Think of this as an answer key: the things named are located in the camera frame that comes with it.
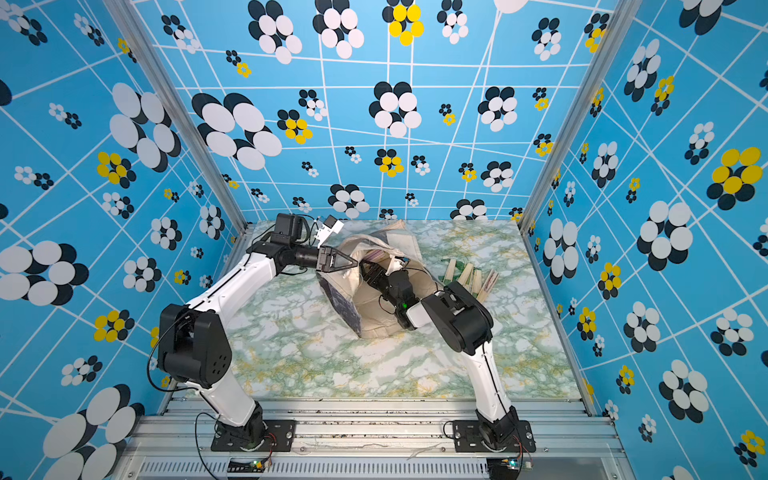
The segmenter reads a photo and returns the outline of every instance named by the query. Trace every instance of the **floral wallpaper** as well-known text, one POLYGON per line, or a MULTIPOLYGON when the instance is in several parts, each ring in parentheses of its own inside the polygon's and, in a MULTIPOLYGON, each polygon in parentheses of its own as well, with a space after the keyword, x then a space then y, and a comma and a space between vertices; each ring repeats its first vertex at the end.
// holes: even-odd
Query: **floral wallpaper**
POLYGON ((0 20, 0 478, 105 478, 237 233, 101 2, 0 20))
POLYGON ((645 0, 524 232, 637 478, 768 477, 766 28, 645 0))
POLYGON ((255 223, 513 216, 616 1, 131 4, 255 223))

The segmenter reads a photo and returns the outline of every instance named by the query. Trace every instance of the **marble tabletop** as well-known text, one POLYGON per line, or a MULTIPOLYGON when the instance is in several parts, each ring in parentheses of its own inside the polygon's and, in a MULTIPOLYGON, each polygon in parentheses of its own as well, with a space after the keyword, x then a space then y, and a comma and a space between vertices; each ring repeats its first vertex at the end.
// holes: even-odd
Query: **marble tabletop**
MULTIPOLYGON (((383 222, 348 221, 329 244, 371 233, 383 222)), ((510 398, 580 397, 514 221, 409 220, 407 227, 436 276, 445 273, 445 258, 472 262, 484 277, 491 268, 499 273, 485 306, 494 318, 494 352, 510 398)), ((257 398, 474 397, 458 353, 433 325, 360 339, 311 272, 268 283, 240 309, 227 335, 235 376, 257 398)))

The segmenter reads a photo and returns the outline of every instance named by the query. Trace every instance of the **mounting plate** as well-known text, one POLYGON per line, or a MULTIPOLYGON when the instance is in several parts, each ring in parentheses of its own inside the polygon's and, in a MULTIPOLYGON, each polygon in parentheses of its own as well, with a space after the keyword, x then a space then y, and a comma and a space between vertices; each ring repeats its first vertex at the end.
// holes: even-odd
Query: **mounting plate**
MULTIPOLYGON (((277 439, 277 445, 271 445, 269 437, 265 437, 265 441, 261 442, 254 452, 268 452, 270 447, 273 452, 290 452, 291 445, 293 445, 293 433, 296 430, 296 420, 264 420, 266 425, 266 432, 275 435, 277 439)), ((214 436, 214 442, 210 444, 210 450, 212 452, 239 452, 243 453, 235 445, 234 442, 227 433, 224 433, 221 437, 216 438, 214 436)))
MULTIPOLYGON (((520 420, 518 422, 518 438, 522 441, 523 447, 528 452, 536 451, 536 441, 531 432, 531 423, 520 420)), ((453 445, 459 453, 467 452, 493 452, 485 447, 480 434, 480 422, 474 420, 454 420, 453 421, 453 445)), ((502 452, 520 453, 520 444, 513 442, 502 452)))

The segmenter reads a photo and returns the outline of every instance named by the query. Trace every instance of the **black cable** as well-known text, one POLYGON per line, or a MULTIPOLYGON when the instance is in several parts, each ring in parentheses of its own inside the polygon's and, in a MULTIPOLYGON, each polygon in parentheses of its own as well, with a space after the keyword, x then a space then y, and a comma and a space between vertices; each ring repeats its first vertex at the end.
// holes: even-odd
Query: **black cable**
POLYGON ((200 418, 200 415, 208 415, 211 417, 214 421, 216 420, 216 417, 211 415, 208 412, 200 412, 197 414, 197 416, 194 418, 194 446, 197 447, 197 456, 200 457, 200 463, 203 464, 203 467, 205 468, 206 472, 208 472, 208 475, 215 478, 216 480, 220 480, 214 473, 208 468, 208 465, 205 465, 205 462, 203 461, 203 454, 200 453, 200 444, 197 443, 197 419, 200 418))

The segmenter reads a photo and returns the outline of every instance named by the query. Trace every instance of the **cloth bag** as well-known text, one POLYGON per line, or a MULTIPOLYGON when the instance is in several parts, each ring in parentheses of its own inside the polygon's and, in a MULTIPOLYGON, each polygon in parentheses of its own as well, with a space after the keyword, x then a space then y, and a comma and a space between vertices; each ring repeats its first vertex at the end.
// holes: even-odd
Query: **cloth bag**
MULTIPOLYGON (((366 259, 385 269, 394 257, 408 258, 406 266, 414 294, 422 299, 437 291, 434 276, 424 264, 416 237, 402 220, 368 235, 351 235, 337 248, 358 263, 366 259)), ((359 267, 333 273, 318 272, 317 276, 333 309, 360 338, 382 339, 403 330, 397 318, 388 313, 394 312, 394 306, 384 299, 379 305, 381 293, 366 283, 359 267)))

